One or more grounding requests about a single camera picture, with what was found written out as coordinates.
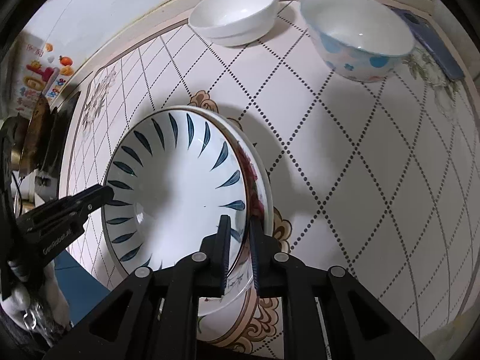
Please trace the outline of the black induction cooktop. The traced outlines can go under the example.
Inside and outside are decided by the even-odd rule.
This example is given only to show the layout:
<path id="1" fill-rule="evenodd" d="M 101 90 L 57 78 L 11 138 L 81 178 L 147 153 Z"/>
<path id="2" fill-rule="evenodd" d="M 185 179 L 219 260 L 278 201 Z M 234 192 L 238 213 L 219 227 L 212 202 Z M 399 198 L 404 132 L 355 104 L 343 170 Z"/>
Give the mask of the black induction cooktop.
<path id="1" fill-rule="evenodd" d="M 66 100 L 60 108 L 56 107 L 51 113 L 52 130 L 41 170 L 52 177 L 59 176 L 69 127 L 79 97 L 80 91 L 76 92 L 69 100 Z"/>

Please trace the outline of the white plate pink flowers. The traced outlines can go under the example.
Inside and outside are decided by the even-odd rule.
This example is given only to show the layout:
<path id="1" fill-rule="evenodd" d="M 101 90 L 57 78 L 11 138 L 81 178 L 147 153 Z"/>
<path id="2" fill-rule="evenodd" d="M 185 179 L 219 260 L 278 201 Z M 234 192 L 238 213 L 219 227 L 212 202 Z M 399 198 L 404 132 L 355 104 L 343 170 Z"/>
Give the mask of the white plate pink flowers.
<path id="1" fill-rule="evenodd" d="M 249 194 L 253 197 L 250 213 L 264 220 L 262 228 L 271 235 L 272 192 L 264 164 L 253 144 L 232 120 L 195 106 L 187 106 L 185 109 L 213 122 L 232 143 L 234 152 L 241 155 L 241 164 L 247 171 Z M 232 344 L 255 314 L 256 303 L 250 245 L 249 241 L 244 241 L 239 258 L 227 279 L 224 297 L 207 298 L 199 303 L 201 306 L 211 305 L 217 309 L 198 319 L 197 338 L 220 347 Z"/>

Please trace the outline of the patterned table mat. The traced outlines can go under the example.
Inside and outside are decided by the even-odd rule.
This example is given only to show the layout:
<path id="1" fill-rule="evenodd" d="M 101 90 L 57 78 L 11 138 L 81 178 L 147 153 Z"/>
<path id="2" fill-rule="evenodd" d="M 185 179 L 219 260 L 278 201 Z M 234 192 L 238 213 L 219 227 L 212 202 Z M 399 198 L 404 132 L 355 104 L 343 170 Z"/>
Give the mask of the patterned table mat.
<path id="1" fill-rule="evenodd" d="M 181 21 L 81 85 L 61 194 L 101 182 L 128 128 L 153 111 L 215 111 L 256 146 L 274 234 L 306 264 L 347 267 L 437 359 L 479 316 L 479 94 L 421 46 L 361 84 L 316 53 L 297 2 L 267 37 L 216 46 Z"/>

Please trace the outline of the blue smartphone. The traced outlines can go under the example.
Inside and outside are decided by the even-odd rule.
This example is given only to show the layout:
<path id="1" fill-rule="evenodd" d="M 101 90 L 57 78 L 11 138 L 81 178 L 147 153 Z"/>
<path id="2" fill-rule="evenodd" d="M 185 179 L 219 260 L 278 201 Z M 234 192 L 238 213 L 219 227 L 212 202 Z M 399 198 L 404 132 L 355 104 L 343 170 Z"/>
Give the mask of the blue smartphone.
<path id="1" fill-rule="evenodd" d="M 449 80 L 457 81 L 465 78 L 465 73 L 461 70 L 448 47 L 445 46 L 436 30 L 425 19 L 415 15 L 410 10 L 396 7 L 391 7 L 391 10 L 408 25 L 416 40 L 427 49 Z"/>

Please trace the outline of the white plate blue leaf pattern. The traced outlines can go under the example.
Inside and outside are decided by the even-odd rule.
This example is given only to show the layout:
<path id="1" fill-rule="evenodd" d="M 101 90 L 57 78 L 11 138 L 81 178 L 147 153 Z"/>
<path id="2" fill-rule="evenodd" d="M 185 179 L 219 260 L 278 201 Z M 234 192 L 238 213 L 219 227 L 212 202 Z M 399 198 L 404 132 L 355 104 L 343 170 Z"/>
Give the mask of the white plate blue leaf pattern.
<path id="1" fill-rule="evenodd" d="M 120 140 L 107 167 L 112 200 L 102 208 L 107 246 L 120 275 L 172 267 L 231 221 L 224 296 L 204 297 L 199 315 L 226 307 L 249 284 L 242 261 L 249 213 L 247 174 L 213 113 L 192 106 L 158 111 Z"/>

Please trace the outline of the colourful wall sticker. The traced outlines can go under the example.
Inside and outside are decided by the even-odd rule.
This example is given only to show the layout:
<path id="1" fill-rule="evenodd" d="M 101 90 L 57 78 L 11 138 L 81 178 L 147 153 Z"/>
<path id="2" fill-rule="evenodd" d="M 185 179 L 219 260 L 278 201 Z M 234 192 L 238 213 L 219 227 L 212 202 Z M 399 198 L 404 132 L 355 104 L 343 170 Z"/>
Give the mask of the colourful wall sticker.
<path id="1" fill-rule="evenodd" d="M 16 58 L 12 97 L 15 112 L 32 114 L 42 95 L 51 104 L 75 73 L 71 56 L 60 53 L 52 43 L 22 41 Z"/>

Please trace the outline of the plain white bowl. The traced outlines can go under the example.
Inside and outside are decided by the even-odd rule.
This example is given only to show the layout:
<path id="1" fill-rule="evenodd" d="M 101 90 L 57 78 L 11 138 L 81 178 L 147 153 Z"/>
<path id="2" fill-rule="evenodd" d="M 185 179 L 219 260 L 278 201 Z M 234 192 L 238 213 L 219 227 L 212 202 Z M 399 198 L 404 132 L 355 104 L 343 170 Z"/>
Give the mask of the plain white bowl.
<path id="1" fill-rule="evenodd" d="M 274 26 L 279 0 L 202 0 L 189 26 L 222 47 L 239 47 L 260 39 Z"/>

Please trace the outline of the white bowl blue spots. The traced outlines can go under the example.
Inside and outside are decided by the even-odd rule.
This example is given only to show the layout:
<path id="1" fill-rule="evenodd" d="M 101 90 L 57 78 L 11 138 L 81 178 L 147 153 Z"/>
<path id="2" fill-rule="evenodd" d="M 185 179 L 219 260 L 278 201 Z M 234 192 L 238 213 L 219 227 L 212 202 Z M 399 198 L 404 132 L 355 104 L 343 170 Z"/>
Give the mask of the white bowl blue spots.
<path id="1" fill-rule="evenodd" d="M 303 0 L 300 12 L 325 64 L 349 80 L 388 77 L 415 46 L 408 25 L 375 0 Z"/>

